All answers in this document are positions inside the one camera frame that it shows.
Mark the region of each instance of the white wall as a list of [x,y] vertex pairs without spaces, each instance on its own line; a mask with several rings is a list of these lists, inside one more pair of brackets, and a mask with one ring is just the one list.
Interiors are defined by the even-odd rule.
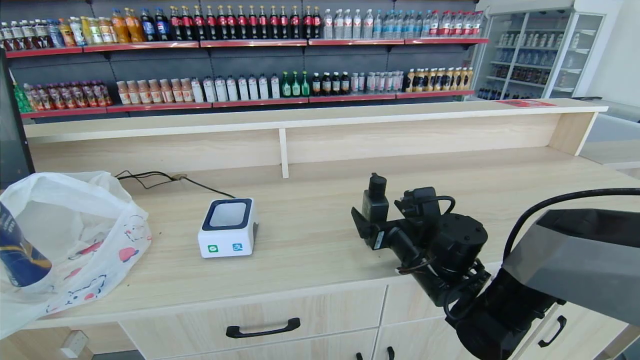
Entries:
[[640,84],[640,40],[637,28],[640,14],[639,0],[625,0],[611,33],[598,71],[596,72],[589,95],[602,96],[604,99],[621,102],[631,106],[640,106],[637,87]]

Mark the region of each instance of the white plastic bag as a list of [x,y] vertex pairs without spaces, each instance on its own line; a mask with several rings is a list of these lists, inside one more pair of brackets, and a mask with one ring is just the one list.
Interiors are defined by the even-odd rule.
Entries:
[[0,202],[52,263],[36,292],[14,287],[0,266],[0,339],[41,316],[105,297],[151,242],[148,214],[107,172],[33,174],[9,186]]

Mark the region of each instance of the drawer handle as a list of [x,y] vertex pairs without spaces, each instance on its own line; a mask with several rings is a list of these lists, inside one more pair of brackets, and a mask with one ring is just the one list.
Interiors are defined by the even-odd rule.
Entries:
[[538,345],[540,347],[547,347],[547,346],[551,345],[551,343],[554,342],[554,340],[558,337],[558,335],[560,335],[562,330],[564,330],[564,327],[566,326],[566,318],[564,316],[560,315],[560,316],[558,316],[558,322],[560,323],[560,329],[558,329],[558,332],[554,335],[553,338],[551,338],[551,340],[549,340],[549,342],[546,342],[544,340],[540,340],[538,342]]
[[282,329],[262,331],[262,332],[250,332],[248,334],[243,334],[240,332],[240,326],[229,326],[227,327],[227,337],[232,339],[244,339],[244,338],[254,338],[256,336],[265,336],[265,335],[273,335],[280,334],[282,332],[293,331],[300,327],[300,318],[291,318],[287,322],[287,326]]

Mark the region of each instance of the blue can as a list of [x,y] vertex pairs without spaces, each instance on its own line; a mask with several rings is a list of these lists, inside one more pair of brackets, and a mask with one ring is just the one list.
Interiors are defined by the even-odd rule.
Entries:
[[22,235],[13,215],[0,202],[0,260],[9,280],[19,288],[34,284],[51,271],[51,261]]

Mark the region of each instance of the red sign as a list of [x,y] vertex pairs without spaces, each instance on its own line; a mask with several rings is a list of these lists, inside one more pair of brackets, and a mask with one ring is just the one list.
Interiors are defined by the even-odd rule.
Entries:
[[519,108],[540,108],[542,106],[557,106],[554,104],[549,104],[548,102],[542,102],[542,101],[530,100],[530,99],[498,100],[496,102],[501,102],[502,104],[507,104],[511,106],[517,106]]

